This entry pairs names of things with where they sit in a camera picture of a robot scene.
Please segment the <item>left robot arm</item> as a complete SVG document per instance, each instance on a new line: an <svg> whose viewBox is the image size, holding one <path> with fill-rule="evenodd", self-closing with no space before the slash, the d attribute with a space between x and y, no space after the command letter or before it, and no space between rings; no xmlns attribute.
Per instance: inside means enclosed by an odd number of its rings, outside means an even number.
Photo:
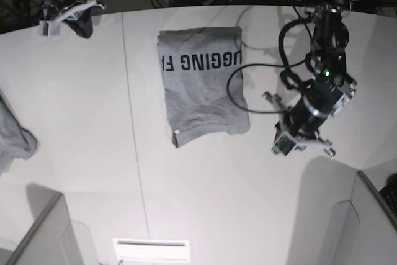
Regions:
<svg viewBox="0 0 397 265"><path fill-rule="evenodd" d="M349 8L348 0L303 0L308 16L289 22L279 35L279 52L283 62L280 79L288 90L300 93L297 103L282 104L279 95L266 92L265 98L279 114L272 152L287 156L294 150L318 146L330 158L336 152L332 142L320 136L319 128L327 119L336 116L353 98L357 82L347 73L345 49L349 32L342 14ZM283 42L289 29L298 24L314 24L310 52L304 63L311 78L303 81L288 63Z"/></svg>

